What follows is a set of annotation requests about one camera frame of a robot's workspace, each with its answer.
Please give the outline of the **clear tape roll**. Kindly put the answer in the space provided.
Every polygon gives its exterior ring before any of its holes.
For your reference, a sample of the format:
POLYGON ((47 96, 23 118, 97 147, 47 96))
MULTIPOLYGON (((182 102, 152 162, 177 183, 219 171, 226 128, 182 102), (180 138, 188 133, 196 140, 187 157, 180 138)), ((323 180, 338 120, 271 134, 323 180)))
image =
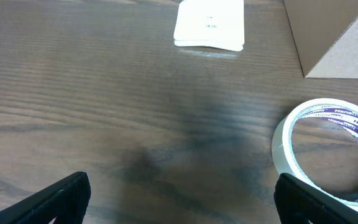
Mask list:
POLYGON ((358 212, 358 199, 348 201, 327 193, 313 183, 298 164, 293 152, 291 136, 296 121, 304 118, 321 118, 340 125, 358 142, 358 106, 333 98, 317 98, 306 101, 297 106, 278 124, 272 138, 272 158, 279 174, 291 174, 312 188, 358 212))

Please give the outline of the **cardboard box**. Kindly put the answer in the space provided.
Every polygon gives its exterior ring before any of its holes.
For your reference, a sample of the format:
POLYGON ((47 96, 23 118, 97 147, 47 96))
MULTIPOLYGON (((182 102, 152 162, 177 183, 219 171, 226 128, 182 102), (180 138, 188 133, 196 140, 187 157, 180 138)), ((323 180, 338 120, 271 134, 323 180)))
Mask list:
POLYGON ((358 78, 358 0, 284 0, 305 78, 358 78))

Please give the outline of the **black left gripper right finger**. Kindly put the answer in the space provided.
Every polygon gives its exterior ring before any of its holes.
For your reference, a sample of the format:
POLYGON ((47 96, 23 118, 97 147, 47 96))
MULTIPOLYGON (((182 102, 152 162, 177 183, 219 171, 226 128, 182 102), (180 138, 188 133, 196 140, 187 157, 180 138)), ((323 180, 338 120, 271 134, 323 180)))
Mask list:
POLYGON ((358 212, 288 173, 273 194, 282 224, 358 224, 358 212))

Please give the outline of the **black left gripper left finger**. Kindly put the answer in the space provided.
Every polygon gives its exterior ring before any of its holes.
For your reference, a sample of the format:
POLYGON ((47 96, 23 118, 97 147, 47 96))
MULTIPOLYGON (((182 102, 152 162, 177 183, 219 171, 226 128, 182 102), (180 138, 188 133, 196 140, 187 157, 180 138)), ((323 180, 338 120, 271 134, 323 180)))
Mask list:
POLYGON ((91 197, 86 172, 75 172, 0 211, 0 224, 82 224, 91 197))

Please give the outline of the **yellow sticky note pad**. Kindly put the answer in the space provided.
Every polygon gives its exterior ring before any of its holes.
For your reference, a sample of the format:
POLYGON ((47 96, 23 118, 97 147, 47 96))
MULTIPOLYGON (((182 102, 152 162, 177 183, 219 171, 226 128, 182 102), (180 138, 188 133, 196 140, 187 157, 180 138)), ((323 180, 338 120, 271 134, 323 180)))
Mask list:
POLYGON ((184 0, 173 33, 178 47, 244 49, 243 0, 184 0))

